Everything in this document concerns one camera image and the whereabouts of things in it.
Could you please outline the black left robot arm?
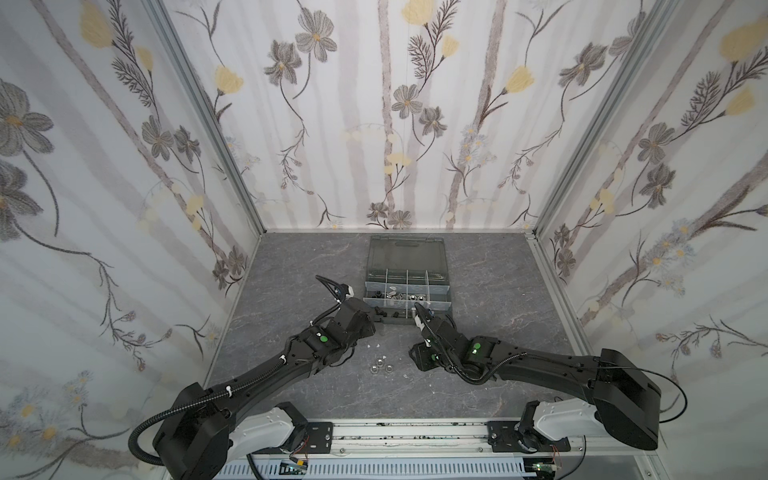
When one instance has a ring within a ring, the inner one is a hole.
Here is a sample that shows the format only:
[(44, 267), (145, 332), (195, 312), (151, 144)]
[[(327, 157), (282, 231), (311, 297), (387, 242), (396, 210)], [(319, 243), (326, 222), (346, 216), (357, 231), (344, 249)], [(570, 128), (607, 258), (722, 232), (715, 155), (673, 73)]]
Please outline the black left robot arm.
[(291, 335), (279, 353), (248, 372), (203, 388), (193, 383), (171, 408), (134, 428), (128, 449), (139, 461), (161, 466), (174, 479), (212, 479), (229, 461), (277, 448), (292, 451), (306, 436), (307, 420), (284, 402), (251, 421), (255, 407), (288, 386), (318, 374), (375, 332), (375, 311), (353, 289), (326, 277), (332, 307)]

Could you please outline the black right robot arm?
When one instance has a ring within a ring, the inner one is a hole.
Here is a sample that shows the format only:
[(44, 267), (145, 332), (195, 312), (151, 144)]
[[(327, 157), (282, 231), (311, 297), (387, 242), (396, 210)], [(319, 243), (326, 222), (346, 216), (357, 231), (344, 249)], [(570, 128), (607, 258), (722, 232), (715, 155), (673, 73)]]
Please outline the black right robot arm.
[(521, 382), (565, 394), (559, 402), (530, 401), (513, 437), (527, 452), (571, 436), (607, 434), (644, 451), (657, 449), (661, 390), (623, 354), (552, 354), (488, 336), (467, 338), (454, 322), (416, 304), (415, 324), (423, 340), (410, 356), (417, 368), (442, 368), (464, 382)]

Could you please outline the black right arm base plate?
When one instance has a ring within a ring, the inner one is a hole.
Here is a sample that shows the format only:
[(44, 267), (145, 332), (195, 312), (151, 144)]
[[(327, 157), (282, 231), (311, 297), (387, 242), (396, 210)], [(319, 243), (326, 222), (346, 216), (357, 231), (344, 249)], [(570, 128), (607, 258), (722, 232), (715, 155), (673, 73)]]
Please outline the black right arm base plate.
[(571, 445), (567, 438), (552, 441), (530, 431), (523, 432), (518, 428), (518, 421), (489, 421), (487, 427), (487, 443), (494, 453), (554, 453), (570, 452)]

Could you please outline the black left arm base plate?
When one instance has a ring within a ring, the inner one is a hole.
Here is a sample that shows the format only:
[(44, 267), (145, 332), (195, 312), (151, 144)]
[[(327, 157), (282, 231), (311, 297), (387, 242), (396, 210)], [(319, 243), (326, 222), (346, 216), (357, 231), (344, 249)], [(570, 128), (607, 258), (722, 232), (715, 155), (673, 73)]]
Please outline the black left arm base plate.
[(305, 428), (305, 438), (296, 450), (302, 455), (325, 455), (332, 449), (334, 424), (332, 422), (310, 422)]

